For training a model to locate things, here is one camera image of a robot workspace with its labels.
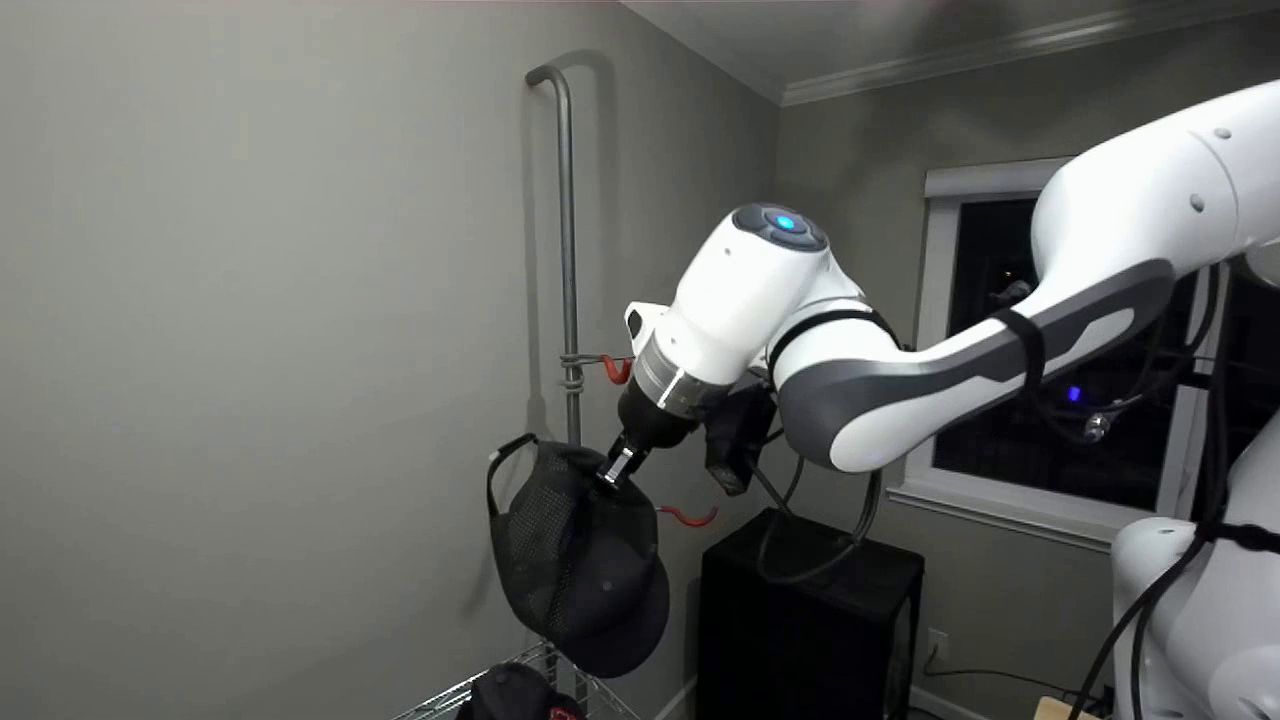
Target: cable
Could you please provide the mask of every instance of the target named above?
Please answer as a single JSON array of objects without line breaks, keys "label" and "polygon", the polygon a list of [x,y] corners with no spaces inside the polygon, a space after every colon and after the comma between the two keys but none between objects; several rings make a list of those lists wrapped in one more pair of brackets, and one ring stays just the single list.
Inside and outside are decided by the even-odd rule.
[{"label": "cable", "polygon": [[1046,690],[1056,690],[1056,694],[1063,694],[1063,700],[1071,700],[1071,687],[1063,687],[1063,682],[1053,682],[1053,681],[1038,681],[1038,676],[1022,676],[1022,670],[1006,670],[1006,668],[980,668],[980,662],[972,662],[972,668],[931,668],[935,662],[935,649],[927,649],[927,655],[922,655],[922,676],[941,676],[941,681],[948,681],[948,676],[992,676],[992,681],[1014,681],[1014,682],[1036,682],[1036,687],[1046,687]]},{"label": "cable", "polygon": [[1144,631],[1148,631],[1148,623],[1153,623],[1153,617],[1155,617],[1155,604],[1159,604],[1159,596],[1185,575],[1185,567],[1209,547],[1209,534],[1202,534],[1202,526],[1214,526],[1219,525],[1219,516],[1222,516],[1222,507],[1227,507],[1227,491],[1232,491],[1232,485],[1227,485],[1227,470],[1232,470],[1232,418],[1227,418],[1227,352],[1232,352],[1232,332],[1234,332],[1234,324],[1232,324],[1232,299],[1222,304],[1222,324],[1219,324],[1219,339],[1214,339],[1214,362],[1213,362],[1213,434],[1209,434],[1209,453],[1213,453],[1213,491],[1214,491],[1214,502],[1213,502],[1213,512],[1209,512],[1209,521],[1198,521],[1198,530],[1194,530],[1194,541],[1185,547],[1185,556],[1155,581],[1155,584],[1148,584],[1148,591],[1144,596],[1137,596],[1131,604],[1129,604],[1129,611],[1118,617],[1118,623],[1107,631],[1107,638],[1102,638],[1102,649],[1101,649],[1101,655],[1093,659],[1093,668],[1089,668],[1089,681],[1083,681],[1083,690],[1093,690],[1093,682],[1097,682],[1097,676],[1101,676],[1101,662],[1107,659],[1107,650],[1115,649],[1115,638],[1118,638],[1118,631],[1129,629],[1129,623],[1137,623],[1137,631],[1131,631],[1131,662],[1129,662],[1129,682],[1131,682],[1131,694],[1129,694],[1129,708],[1131,708],[1131,720],[1139,720],[1144,715],[1144,700],[1139,700],[1139,662],[1144,662]]},{"label": "cable", "polygon": [[1083,694],[1093,694],[1093,682],[1097,682],[1097,676],[1102,670],[1102,662],[1107,662],[1115,638],[1125,634],[1125,629],[1129,629],[1144,609],[1155,609],[1155,599],[1186,570],[1186,562],[1198,556],[1202,545],[1209,545],[1209,541],[1194,534],[1194,541],[1185,547],[1185,556],[1178,556],[1174,562],[1166,562],[1166,570],[1155,575],[1155,584],[1148,584],[1148,588],[1125,609],[1125,617],[1111,623],[1102,649],[1093,655],[1089,676],[1083,676],[1083,682],[1080,682],[1080,690],[1076,690],[1076,703],[1071,703],[1071,715],[1068,715],[1068,720],[1080,720]]},{"label": "cable", "polygon": [[754,481],[758,481],[758,488],[777,500],[777,516],[766,521],[764,541],[758,541],[758,547],[754,547],[754,570],[758,570],[766,584],[808,584],[808,581],[832,570],[836,562],[843,562],[843,558],[865,545],[865,534],[872,530],[872,521],[874,521],[874,507],[879,507],[879,470],[869,476],[865,512],[860,512],[857,530],[843,534],[843,541],[832,547],[832,556],[822,556],[820,562],[812,562],[812,567],[803,567],[803,570],[780,575],[780,570],[766,567],[766,547],[773,547],[773,541],[777,541],[777,526],[780,526],[786,516],[796,516],[796,512],[792,512],[792,497],[796,497],[796,488],[798,488],[798,481],[803,481],[803,457],[796,457],[786,491],[777,491],[777,485],[773,485],[758,468],[754,468]]},{"label": "cable", "polygon": [[1131,623],[1131,655],[1129,655],[1129,708],[1131,720],[1144,720],[1144,638],[1155,609],[1144,609]]},{"label": "cable", "polygon": [[1194,332],[1193,332],[1193,339],[1186,344],[1178,344],[1171,356],[1171,366],[1166,370],[1159,370],[1159,376],[1153,376],[1155,370],[1155,356],[1166,356],[1159,344],[1164,344],[1164,332],[1166,332],[1166,312],[1155,319],[1155,326],[1153,326],[1153,344],[1148,344],[1148,356],[1144,356],[1144,366],[1139,366],[1139,376],[1131,378],[1131,389],[1118,397],[1118,401],[1111,401],[1111,404],[1102,404],[1102,406],[1097,406],[1097,411],[1061,411],[1061,406],[1046,406],[1038,397],[1032,401],[1032,406],[1036,406],[1036,417],[1053,426],[1053,434],[1061,434],[1061,438],[1068,438],[1068,444],[1080,444],[1080,446],[1097,446],[1097,438],[1089,438],[1089,434],[1080,434],[1080,433],[1068,433],[1068,426],[1061,426],[1061,418],[1093,418],[1093,417],[1118,417],[1118,411],[1129,411],[1131,404],[1144,404],[1153,392],[1164,392],[1166,385],[1174,385],[1198,356],[1194,356],[1194,347],[1202,344],[1202,336],[1213,332],[1213,319],[1214,319],[1214,304],[1219,304],[1219,282],[1222,282],[1222,263],[1214,263],[1214,269],[1202,269],[1209,270],[1209,299],[1202,299],[1202,312],[1198,312],[1198,319],[1194,319]]},{"label": "cable", "polygon": [[1036,687],[1071,694],[1071,687],[1063,687],[1063,682],[1046,682],[1038,676],[1020,676],[1020,670],[1002,670],[1002,668],[943,668],[943,670],[922,668],[922,676],[941,676],[941,681],[948,681],[948,676],[995,676],[995,681],[1036,682]]},{"label": "cable", "polygon": [[654,512],[670,516],[680,526],[700,530],[700,526],[714,525],[721,502],[713,502],[703,516],[689,516],[689,512],[683,512],[683,507],[675,507],[675,502],[660,502]]}]

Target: metal pole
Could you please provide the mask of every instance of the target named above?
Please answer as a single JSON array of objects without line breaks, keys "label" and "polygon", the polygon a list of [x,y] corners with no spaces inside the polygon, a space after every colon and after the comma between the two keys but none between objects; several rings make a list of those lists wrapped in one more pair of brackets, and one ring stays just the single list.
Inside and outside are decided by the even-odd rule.
[{"label": "metal pole", "polygon": [[560,304],[563,304],[563,352],[560,352],[560,389],[563,389],[563,433],[568,444],[584,438],[584,366],[574,347],[574,172],[570,172],[570,91],[560,66],[539,62],[522,74],[528,87],[557,87],[557,154],[560,154]]}]

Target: white robotic arm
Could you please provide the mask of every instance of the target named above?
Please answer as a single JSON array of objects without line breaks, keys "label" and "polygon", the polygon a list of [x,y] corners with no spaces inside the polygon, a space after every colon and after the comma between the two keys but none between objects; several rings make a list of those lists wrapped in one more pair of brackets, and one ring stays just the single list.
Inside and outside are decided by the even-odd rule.
[{"label": "white robotic arm", "polygon": [[[941,426],[1139,332],[1178,276],[1264,244],[1280,244],[1280,83],[1076,154],[1036,203],[1038,286],[922,352],[890,339],[815,223],[785,209],[740,209],[706,234],[667,306],[629,306],[636,378],[618,401],[624,433],[602,481],[693,433],[754,361],[766,362],[785,434],[803,459],[836,470],[884,468]],[[1227,521],[1280,530],[1280,491],[1254,488],[1254,459],[1248,476]],[[1159,575],[1186,534],[1185,525],[1125,530],[1118,599]],[[1213,562],[1178,581],[1153,621],[1155,703],[1164,690],[1166,708],[1214,720],[1280,715],[1280,558],[1214,547]],[[1264,588],[1248,584],[1269,609],[1248,611],[1248,596],[1222,591],[1248,570],[1269,575]],[[1234,634],[1222,638],[1214,611],[1248,621],[1227,623]]]},{"label": "white robotic arm", "polygon": [[[1056,376],[1139,332],[1178,276],[1280,240],[1280,83],[1234,91],[1076,154],[1032,223],[1038,286],[1013,312]],[[901,352],[798,211],[740,209],[700,249],[670,306],[631,304],[641,392],[667,417],[737,385],[764,352],[786,444],[872,470],[1020,392],[1028,336],[982,319]]]}]

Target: black cabinet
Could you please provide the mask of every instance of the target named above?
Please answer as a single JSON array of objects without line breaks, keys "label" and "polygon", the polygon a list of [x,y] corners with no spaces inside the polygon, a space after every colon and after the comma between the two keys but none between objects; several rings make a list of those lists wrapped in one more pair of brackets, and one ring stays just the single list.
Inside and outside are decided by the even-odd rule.
[{"label": "black cabinet", "polygon": [[[758,512],[703,550],[694,609],[700,720],[903,720],[922,558],[865,541],[803,584],[758,575]],[[841,530],[785,516],[766,570],[798,570],[841,547]]]}]

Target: gray wall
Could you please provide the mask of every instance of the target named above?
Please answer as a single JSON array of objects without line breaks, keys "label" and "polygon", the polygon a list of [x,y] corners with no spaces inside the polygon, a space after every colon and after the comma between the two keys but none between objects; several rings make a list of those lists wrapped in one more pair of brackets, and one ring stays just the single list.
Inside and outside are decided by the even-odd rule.
[{"label": "gray wall", "polygon": [[[1148,34],[1101,53],[989,66],[780,121],[780,192],[812,209],[872,304],[914,332],[922,263],[922,172],[1076,154],[1089,142],[1280,66],[1280,15]],[[815,516],[852,521],[857,485],[808,485]],[[884,512],[879,534],[927,556],[922,623],[950,631],[950,662],[995,662],[1080,682],[1107,629],[1107,556],[927,507]],[[927,681],[995,720],[1022,715],[1036,687]]]},{"label": "gray wall", "polygon": [[[480,468],[560,426],[518,74],[563,53],[584,347],[618,347],[618,304],[764,196],[777,110],[617,3],[0,3],[0,715],[391,715],[528,645]],[[694,453],[648,488],[714,500]],[[728,521],[664,525],[643,715]]]}]

